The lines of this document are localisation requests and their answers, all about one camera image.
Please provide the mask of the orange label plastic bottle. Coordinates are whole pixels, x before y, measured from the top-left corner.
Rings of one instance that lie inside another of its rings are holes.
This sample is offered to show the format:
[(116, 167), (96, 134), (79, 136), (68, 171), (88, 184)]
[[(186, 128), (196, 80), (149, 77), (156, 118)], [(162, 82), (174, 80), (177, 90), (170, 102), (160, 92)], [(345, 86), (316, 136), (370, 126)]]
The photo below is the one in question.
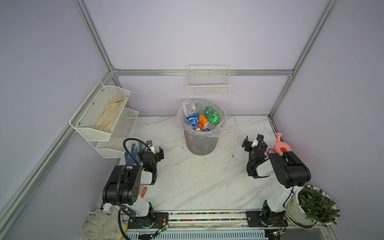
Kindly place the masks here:
[(199, 115), (200, 119), (200, 124), (199, 124), (199, 128), (202, 130), (202, 131), (206, 131), (206, 130), (209, 130), (209, 126), (210, 126), (210, 122), (206, 119), (206, 117), (204, 115)]

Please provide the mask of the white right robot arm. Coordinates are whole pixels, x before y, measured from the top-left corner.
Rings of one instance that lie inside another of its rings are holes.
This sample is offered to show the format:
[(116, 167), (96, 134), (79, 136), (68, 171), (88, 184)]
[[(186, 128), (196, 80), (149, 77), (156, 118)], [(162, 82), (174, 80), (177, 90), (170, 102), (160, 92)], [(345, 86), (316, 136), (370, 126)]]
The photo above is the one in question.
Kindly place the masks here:
[(283, 219), (288, 201), (299, 187), (311, 179), (308, 167), (294, 154), (291, 147), (277, 133), (273, 148), (269, 148), (264, 136), (258, 134), (254, 141), (248, 138), (242, 147), (249, 153), (246, 171), (249, 177), (262, 179), (275, 175), (277, 185), (272, 195), (263, 203), (260, 214), (254, 220), (258, 225), (269, 227)]

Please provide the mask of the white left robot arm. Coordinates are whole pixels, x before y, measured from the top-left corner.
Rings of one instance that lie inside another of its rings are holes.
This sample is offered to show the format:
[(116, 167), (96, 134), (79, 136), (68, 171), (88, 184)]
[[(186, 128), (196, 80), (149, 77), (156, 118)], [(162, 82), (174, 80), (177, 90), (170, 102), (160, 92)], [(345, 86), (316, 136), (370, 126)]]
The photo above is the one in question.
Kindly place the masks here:
[(147, 217), (152, 205), (140, 194), (140, 187), (154, 185), (158, 177), (157, 163), (164, 159), (164, 150), (139, 153), (142, 165), (115, 166), (102, 193), (104, 203), (122, 208), (133, 217)]

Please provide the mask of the green crushed plastic bottle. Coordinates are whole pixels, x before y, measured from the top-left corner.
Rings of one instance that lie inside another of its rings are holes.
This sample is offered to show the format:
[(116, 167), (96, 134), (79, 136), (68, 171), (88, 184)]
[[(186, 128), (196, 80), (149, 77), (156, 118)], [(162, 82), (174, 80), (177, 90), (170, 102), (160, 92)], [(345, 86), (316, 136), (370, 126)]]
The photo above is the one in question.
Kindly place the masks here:
[(217, 125), (220, 123), (220, 115), (211, 106), (205, 108), (204, 116), (213, 125)]

